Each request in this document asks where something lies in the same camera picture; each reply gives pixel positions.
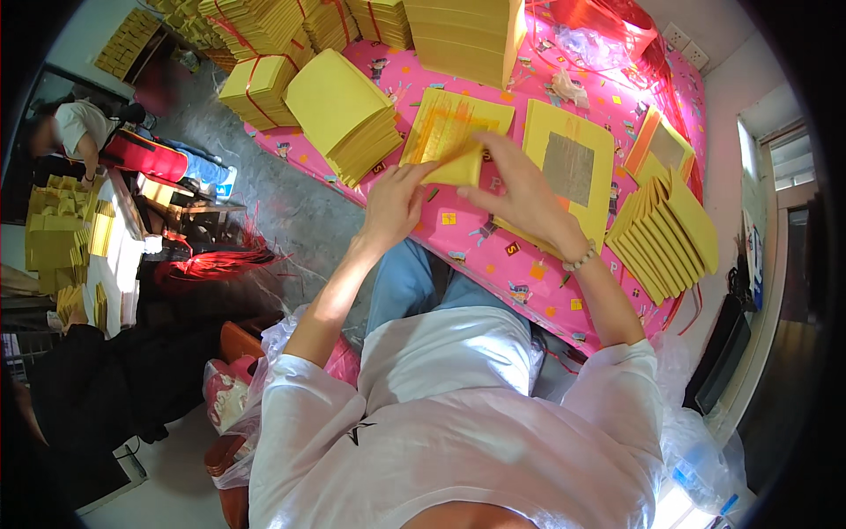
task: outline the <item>red bag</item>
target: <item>red bag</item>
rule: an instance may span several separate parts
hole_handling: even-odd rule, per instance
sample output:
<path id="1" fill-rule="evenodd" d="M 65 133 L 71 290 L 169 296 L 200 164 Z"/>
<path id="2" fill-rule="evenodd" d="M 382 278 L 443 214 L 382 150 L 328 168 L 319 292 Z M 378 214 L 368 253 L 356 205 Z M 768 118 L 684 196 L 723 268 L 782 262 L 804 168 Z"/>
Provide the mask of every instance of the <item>red bag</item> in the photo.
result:
<path id="1" fill-rule="evenodd" d="M 550 4 L 550 11 L 572 30 L 591 28 L 622 42 L 632 62 L 658 35 L 652 17 L 631 0 L 557 0 Z"/>

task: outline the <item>window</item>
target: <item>window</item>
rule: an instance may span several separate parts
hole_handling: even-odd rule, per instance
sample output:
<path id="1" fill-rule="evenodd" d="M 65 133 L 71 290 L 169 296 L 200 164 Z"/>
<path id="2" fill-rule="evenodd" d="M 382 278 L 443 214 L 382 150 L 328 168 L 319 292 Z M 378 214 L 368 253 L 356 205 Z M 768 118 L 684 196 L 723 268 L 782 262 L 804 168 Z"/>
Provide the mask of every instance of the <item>window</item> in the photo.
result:
<path id="1" fill-rule="evenodd" d="M 770 142 L 770 154 L 776 191 L 816 179 L 810 137 L 804 129 Z"/>
<path id="2" fill-rule="evenodd" d="M 743 163 L 743 170 L 747 176 L 758 181 L 758 162 L 756 158 L 757 147 L 755 140 L 744 127 L 743 122 L 738 119 L 738 133 L 740 134 L 740 161 Z"/>

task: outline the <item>table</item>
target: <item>table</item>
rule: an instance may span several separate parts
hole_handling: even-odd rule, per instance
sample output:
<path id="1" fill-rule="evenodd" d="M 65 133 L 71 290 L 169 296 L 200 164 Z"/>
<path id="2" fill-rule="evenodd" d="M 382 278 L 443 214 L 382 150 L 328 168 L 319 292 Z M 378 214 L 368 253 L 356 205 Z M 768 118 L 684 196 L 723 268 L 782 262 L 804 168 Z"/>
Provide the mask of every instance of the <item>table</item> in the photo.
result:
<path id="1" fill-rule="evenodd" d="M 117 169 L 109 169 L 97 199 L 109 201 L 114 206 L 115 218 L 109 238 L 108 255 L 91 256 L 88 281 L 82 289 L 85 315 L 94 324 L 94 299 L 97 283 L 102 283 L 107 297 L 108 316 L 106 339 L 114 338 L 122 328 L 135 325 L 138 305 L 138 266 L 149 242 L 145 242 L 143 224 L 124 177 Z"/>
<path id="2" fill-rule="evenodd" d="M 618 193 L 617 203 L 622 206 L 625 197 L 637 189 L 637 184 L 626 176 L 619 165 L 635 143 L 641 118 L 648 106 L 655 104 L 655 98 L 648 91 L 632 90 L 619 72 L 604 72 L 606 77 L 612 78 L 607 80 L 572 65 L 568 68 L 571 70 L 570 76 L 587 90 L 591 108 L 577 108 L 572 102 L 562 103 L 556 96 L 550 96 L 544 84 L 552 82 L 552 75 L 557 70 L 538 55 L 542 54 L 553 64 L 564 66 L 568 63 L 552 44 L 552 16 L 545 8 L 538 8 L 537 13 L 538 42 L 533 42 L 532 16 L 527 13 L 526 21 L 530 30 L 520 48 L 512 74 L 514 83 L 508 91 L 424 70 L 414 50 L 403 52 L 377 42 L 358 41 L 347 46 L 343 55 L 368 77 L 371 60 L 388 59 L 381 79 L 375 82 L 394 102 L 399 113 L 397 129 L 403 135 L 407 135 L 411 129 L 418 109 L 415 104 L 419 105 L 423 89 L 429 86 L 514 106 L 514 121 L 508 135 L 518 144 L 523 141 L 526 105 L 530 98 L 550 102 L 603 125 L 613 134 L 616 145 L 613 183 L 618 188 L 609 190 L 609 194 Z M 535 50 L 532 44 L 539 46 Z M 696 152 L 696 163 L 699 164 L 700 174 L 705 174 L 706 113 L 702 79 L 696 68 L 680 52 L 669 51 L 667 60 L 673 71 L 673 83 L 679 95 L 684 122 Z M 266 151 L 362 207 L 378 178 L 378 172 L 387 165 L 397 163 L 403 150 L 403 147 L 397 149 L 378 164 L 373 173 L 365 176 L 355 189 L 350 189 L 338 181 L 325 160 L 305 139 L 301 129 L 280 127 L 259 131 L 249 124 L 244 124 L 244 129 Z M 495 190 L 500 184 L 494 164 L 483 163 L 480 187 Z M 447 215 L 448 223 L 444 223 L 443 213 L 455 215 Z M 609 213 L 609 227 L 612 220 Z M 449 262 L 453 268 L 505 300 L 515 310 L 565 339 L 586 355 L 602 347 L 591 325 L 590 313 L 583 304 L 579 285 L 561 268 L 561 262 L 508 231 L 495 229 L 490 224 L 487 212 L 459 198 L 455 188 L 448 185 L 428 186 L 420 223 L 411 237 Z M 661 306 L 652 303 L 635 278 L 606 246 L 602 249 L 602 260 L 618 279 L 637 311 L 646 335 L 651 337 L 667 320 L 672 300 L 665 300 Z"/>

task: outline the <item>right hand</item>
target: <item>right hand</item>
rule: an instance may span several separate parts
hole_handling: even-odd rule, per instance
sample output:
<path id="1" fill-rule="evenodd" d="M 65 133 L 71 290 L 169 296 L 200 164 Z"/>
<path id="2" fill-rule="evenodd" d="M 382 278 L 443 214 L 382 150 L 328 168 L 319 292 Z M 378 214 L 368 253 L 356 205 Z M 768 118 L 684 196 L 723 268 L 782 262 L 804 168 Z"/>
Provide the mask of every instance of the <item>right hand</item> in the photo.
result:
<path id="1" fill-rule="evenodd" d="M 474 138 L 490 151 L 508 190 L 495 196 L 476 187 L 459 187 L 474 206 L 508 221 L 526 233 L 548 241 L 565 258 L 579 259 L 587 240 L 579 221 L 558 203 L 541 170 L 517 145 L 499 134 L 480 132 Z"/>

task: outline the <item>left hand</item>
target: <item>left hand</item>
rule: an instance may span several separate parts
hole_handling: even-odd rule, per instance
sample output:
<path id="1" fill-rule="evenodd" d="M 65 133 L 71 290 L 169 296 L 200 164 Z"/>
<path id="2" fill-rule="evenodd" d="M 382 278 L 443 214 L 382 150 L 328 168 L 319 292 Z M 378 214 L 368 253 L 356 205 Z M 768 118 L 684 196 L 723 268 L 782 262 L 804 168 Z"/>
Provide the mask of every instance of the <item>left hand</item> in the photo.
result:
<path id="1" fill-rule="evenodd" d="M 420 221 L 426 191 L 420 182 L 436 167 L 429 162 L 387 168 L 367 196 L 365 223 L 355 242 L 378 258 L 405 239 Z"/>

